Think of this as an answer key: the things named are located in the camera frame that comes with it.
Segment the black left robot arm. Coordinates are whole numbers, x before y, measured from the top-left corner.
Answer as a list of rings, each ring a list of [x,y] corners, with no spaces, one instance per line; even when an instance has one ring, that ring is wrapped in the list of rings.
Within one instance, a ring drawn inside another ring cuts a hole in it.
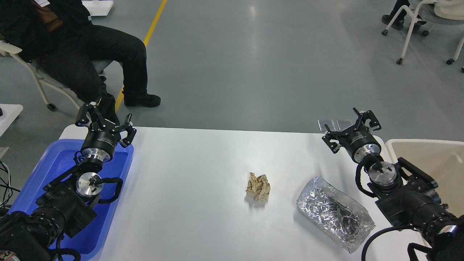
[[[73,248],[62,248],[64,236],[76,236],[96,217],[96,204],[117,200],[123,188],[121,177],[100,177],[103,164],[113,159],[116,146],[132,144],[137,130],[132,114],[122,125],[103,118],[95,102],[83,104],[76,126],[88,134],[75,157],[75,165],[46,184],[31,213],[14,211],[1,218],[2,261],[54,261],[63,256],[81,260]]]

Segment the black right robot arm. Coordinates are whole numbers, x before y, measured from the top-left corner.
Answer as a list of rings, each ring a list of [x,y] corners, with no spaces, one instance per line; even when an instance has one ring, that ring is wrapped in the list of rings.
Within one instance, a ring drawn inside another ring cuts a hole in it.
[[[323,141],[333,153],[345,148],[357,163],[355,183],[365,195],[376,198],[376,205],[391,227],[382,229],[365,243],[361,259],[366,259],[370,244],[379,236],[404,229],[418,231],[428,246],[409,243],[407,253],[417,261],[416,251],[429,261],[462,261],[464,259],[463,217],[447,211],[436,192],[437,182],[411,162],[400,157],[386,162],[381,145],[371,131],[381,129],[373,111],[358,111],[355,124],[339,132],[325,124]]]

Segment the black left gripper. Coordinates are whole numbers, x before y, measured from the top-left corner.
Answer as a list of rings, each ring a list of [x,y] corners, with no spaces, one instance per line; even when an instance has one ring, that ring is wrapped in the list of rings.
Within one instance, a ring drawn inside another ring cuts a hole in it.
[[[76,126],[88,128],[88,134],[80,149],[81,155],[86,158],[96,158],[102,162],[113,159],[117,143],[126,148],[132,144],[137,129],[132,124],[132,114],[129,113],[123,125],[116,126],[111,121],[103,121],[97,102],[84,103],[75,121]]]

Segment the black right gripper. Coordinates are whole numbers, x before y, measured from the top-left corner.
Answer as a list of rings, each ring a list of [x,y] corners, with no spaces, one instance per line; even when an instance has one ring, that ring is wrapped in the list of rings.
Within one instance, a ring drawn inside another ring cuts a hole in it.
[[[381,124],[371,110],[353,111],[358,116],[355,125],[341,132],[326,132],[323,141],[334,154],[344,147],[354,162],[361,162],[366,155],[381,153],[380,144],[370,133],[380,130]]]

